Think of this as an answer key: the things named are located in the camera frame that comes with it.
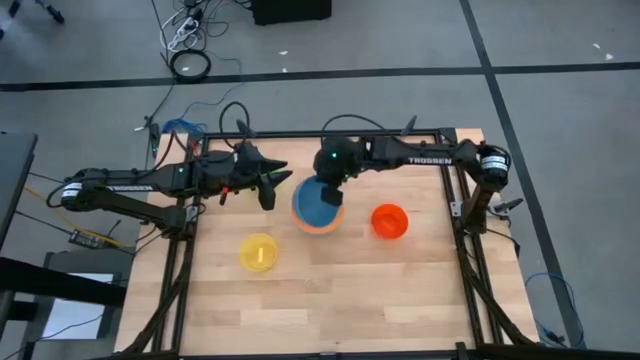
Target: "black floor stripe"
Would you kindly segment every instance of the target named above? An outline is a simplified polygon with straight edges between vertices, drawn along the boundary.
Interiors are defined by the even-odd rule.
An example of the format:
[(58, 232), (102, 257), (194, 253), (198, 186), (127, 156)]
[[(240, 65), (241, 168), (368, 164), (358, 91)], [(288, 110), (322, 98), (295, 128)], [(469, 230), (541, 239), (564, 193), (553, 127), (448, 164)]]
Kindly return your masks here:
[(13, 2), (11, 3), (11, 6), (9, 6), (9, 16), (12, 18), (16, 17), (16, 14), (18, 13), (18, 9), (20, 9), (20, 1), (13, 0)]
[[(467, 20), (473, 44), (476, 47), (476, 52), (480, 58), (480, 64), (482, 65), (482, 68), (486, 70), (485, 77), (487, 79), (491, 98), (493, 99), (496, 107), (500, 125), (502, 126), (504, 136), (507, 139), (507, 145), (511, 150), (511, 156), (516, 167), (518, 179), (520, 180), (524, 197), (527, 201), (527, 205), (529, 206), (529, 211), (531, 212), (531, 219), (540, 243), (542, 257), (544, 258), (544, 262), (549, 272), (562, 276), (562, 270), (560, 269), (558, 256), (556, 255), (551, 235), (547, 228), (547, 223), (542, 212), (542, 206), (540, 205), (533, 182), (531, 181), (531, 176), (529, 175), (529, 169), (527, 168), (524, 155), (522, 154), (520, 142), (518, 141), (507, 107), (504, 103), (502, 92), (500, 91), (498, 81), (493, 72), (494, 69), (491, 67), (491, 62), (489, 61), (489, 56), (487, 55), (487, 50), (485, 49), (469, 0), (460, 0), (460, 5), (462, 6), (464, 17)], [(571, 344), (577, 344), (580, 341), (581, 333), (576, 313), (571, 305), (569, 292), (567, 291), (566, 286), (559, 281), (552, 281), (552, 286), (569, 341)]]
[[(591, 71), (640, 70), (640, 62), (606, 63), (606, 64), (563, 64), (563, 65), (531, 65), (531, 66), (498, 66), (493, 67), (494, 74), (546, 74)], [(438, 76), (438, 75), (484, 75), (482, 67), (435, 67), (435, 68), (389, 68), (364, 70), (329, 70), (304, 71), (294, 73), (268, 73), (248, 75), (212, 75), (207, 76), (200, 84), (229, 84), (240, 82), (267, 82), (291, 80), (321, 79), (357, 79), (399, 76)], [(39, 83), (0, 84), (0, 91), (43, 91), (74, 89), (106, 89), (147, 86), (169, 86), (170, 77), (122, 80), (88, 80), (60, 81)]]
[(528, 66), (495, 66), (495, 74), (547, 74), (565, 72), (640, 70), (640, 62), (619, 62), (601, 64), (563, 64), (563, 65), (528, 65)]
[[(481, 75), (479, 67), (436, 67), (436, 68), (392, 68), (365, 70), (333, 70), (307, 71), (293, 73), (270, 73), (248, 75), (214, 75), (207, 76), (199, 84), (226, 84), (240, 82), (291, 81), (291, 80), (319, 80), (319, 79), (349, 79), (398, 76), (436, 76), (436, 75)], [(150, 79), (125, 80), (95, 80), (95, 81), (63, 81), (46, 83), (0, 84), (0, 91), (40, 91), (40, 90), (72, 90), (99, 89), (120, 87), (166, 86), (172, 84), (170, 77)]]

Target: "desk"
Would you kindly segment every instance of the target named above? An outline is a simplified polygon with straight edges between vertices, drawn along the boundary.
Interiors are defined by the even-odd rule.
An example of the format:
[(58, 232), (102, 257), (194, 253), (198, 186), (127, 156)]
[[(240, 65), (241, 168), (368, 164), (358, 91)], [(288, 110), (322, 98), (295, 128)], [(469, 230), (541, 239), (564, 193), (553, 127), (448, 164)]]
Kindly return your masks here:
[[(457, 136), (476, 143), (483, 139), (479, 129), (458, 129)], [(167, 140), (165, 136), (159, 154)], [(250, 191), (230, 195), (224, 207), (217, 197), (204, 202), (181, 355), (448, 350), (458, 341), (473, 347), (438, 167), (405, 166), (350, 179), (344, 185), (344, 223), (329, 235), (312, 236), (293, 224), (290, 203), (295, 187), (313, 174), (318, 139), (252, 142), (265, 157), (288, 161), (287, 169), (294, 173), (278, 186), (270, 212), (260, 209), (257, 193)], [(213, 148), (226, 147), (212, 140)], [(183, 158), (176, 146), (166, 161)], [(457, 184), (455, 171), (450, 173)], [(175, 200), (151, 194), (149, 202), (165, 206)], [(402, 206), (409, 216), (409, 230), (396, 241), (376, 239), (369, 228), (372, 210), (385, 202)], [(496, 218), (489, 218), (488, 227), (509, 233)], [(144, 227), (141, 234), (148, 231)], [(256, 232), (272, 235), (279, 245), (278, 261), (265, 273), (248, 272), (238, 261), (242, 241)], [(491, 233), (481, 239), (496, 300), (526, 336), (537, 340), (513, 244)], [(153, 313), (167, 249), (168, 242), (158, 240), (136, 257), (116, 350), (129, 345)], [(491, 341), (486, 312), (478, 302), (485, 339)], [(169, 347), (174, 316), (175, 304), (164, 348)]]

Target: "yellow bowl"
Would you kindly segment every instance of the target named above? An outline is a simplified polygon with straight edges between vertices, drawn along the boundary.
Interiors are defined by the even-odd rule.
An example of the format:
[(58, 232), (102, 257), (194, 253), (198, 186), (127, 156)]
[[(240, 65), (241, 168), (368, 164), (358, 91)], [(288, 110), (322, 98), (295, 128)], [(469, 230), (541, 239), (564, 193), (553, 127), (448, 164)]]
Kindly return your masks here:
[(269, 270), (278, 258), (278, 244), (267, 234), (251, 234), (240, 247), (240, 264), (249, 271)]

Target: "plastic bowl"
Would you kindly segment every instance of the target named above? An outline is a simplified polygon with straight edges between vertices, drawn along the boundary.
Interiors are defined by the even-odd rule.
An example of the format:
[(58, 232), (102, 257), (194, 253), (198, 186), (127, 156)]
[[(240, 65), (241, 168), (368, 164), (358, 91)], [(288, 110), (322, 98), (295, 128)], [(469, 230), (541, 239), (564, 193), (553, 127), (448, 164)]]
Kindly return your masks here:
[(322, 189), (327, 184), (312, 176), (305, 179), (293, 193), (291, 217), (293, 222), (310, 234), (326, 234), (335, 230), (344, 220), (342, 206), (333, 206), (322, 201)]
[(378, 206), (371, 214), (373, 231), (383, 239), (397, 239), (409, 228), (409, 218), (398, 205)]
[(240, 247), (240, 264), (249, 271), (269, 270), (278, 259), (278, 244), (267, 234), (251, 234)]

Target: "gray floor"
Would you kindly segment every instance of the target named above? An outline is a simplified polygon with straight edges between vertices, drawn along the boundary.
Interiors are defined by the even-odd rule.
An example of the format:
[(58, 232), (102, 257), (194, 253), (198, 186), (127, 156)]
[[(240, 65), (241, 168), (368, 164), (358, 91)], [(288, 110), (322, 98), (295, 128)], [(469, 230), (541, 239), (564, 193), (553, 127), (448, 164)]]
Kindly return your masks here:
[[(170, 2), (158, 3), (161, 18), (168, 18)], [(67, 18), (63, 27), (24, 1), (0, 42), (0, 83), (169, 76), (158, 56), (161, 47), (149, 2), (56, 0), (55, 5)], [(238, 6), (226, 6), (219, 18), (230, 22), (229, 32), (210, 41), (209, 48), (241, 59), (245, 73), (479, 66), (457, 1), (335, 0), (334, 5), (329, 20), (268, 27), (253, 25), (251, 14)], [(493, 65), (640, 61), (637, 1), (472, 0), (471, 5)], [(613, 59), (606, 60), (607, 54)], [(214, 61), (213, 74), (236, 72), (234, 64)], [(500, 75), (498, 82), (562, 270), (576, 291), (588, 347), (640, 351), (640, 325), (634, 321), (639, 314), (635, 274), (640, 244), (631, 219), (640, 177), (634, 167), (640, 71)], [(193, 101), (215, 102), (234, 85), (177, 86), (157, 121), (179, 117)], [(166, 90), (0, 93), (0, 129), (38, 133), (33, 171), (52, 177), (83, 167), (142, 167), (146, 134), (132, 129)], [(318, 129), (344, 112), (397, 128), (418, 115), (420, 127), (481, 127), (488, 141), (506, 145), (481, 75), (247, 83), (228, 99), (247, 105), (258, 131)], [(200, 106), (186, 119), (214, 131), (218, 114), (214, 107)], [(365, 126), (343, 122), (335, 127)], [(504, 197), (522, 197), (515, 171), (510, 180)], [(53, 187), (35, 178), (28, 184), (44, 193)], [(27, 194), (19, 208), (55, 221)], [(105, 212), (70, 216), (96, 231), (107, 231), (121, 218)], [(545, 271), (527, 207), (516, 209), (513, 220), (512, 233), (522, 244), (523, 276)], [(137, 227), (123, 219), (115, 236), (131, 243)], [(41, 265), (48, 251), (77, 250), (65, 240), (16, 217), (2, 255)], [(538, 320), (563, 333), (549, 282), (533, 284), (529, 295)], [(10, 324), (0, 357), (19, 346), (22, 331), (21, 324)], [(108, 351), (109, 341), (113, 338), (105, 340), (101, 351)], [(50, 351), (54, 345), (38, 345), (34, 358), (52, 359), (56, 353), (57, 358), (74, 359)], [(82, 351), (73, 354), (80, 359)]]

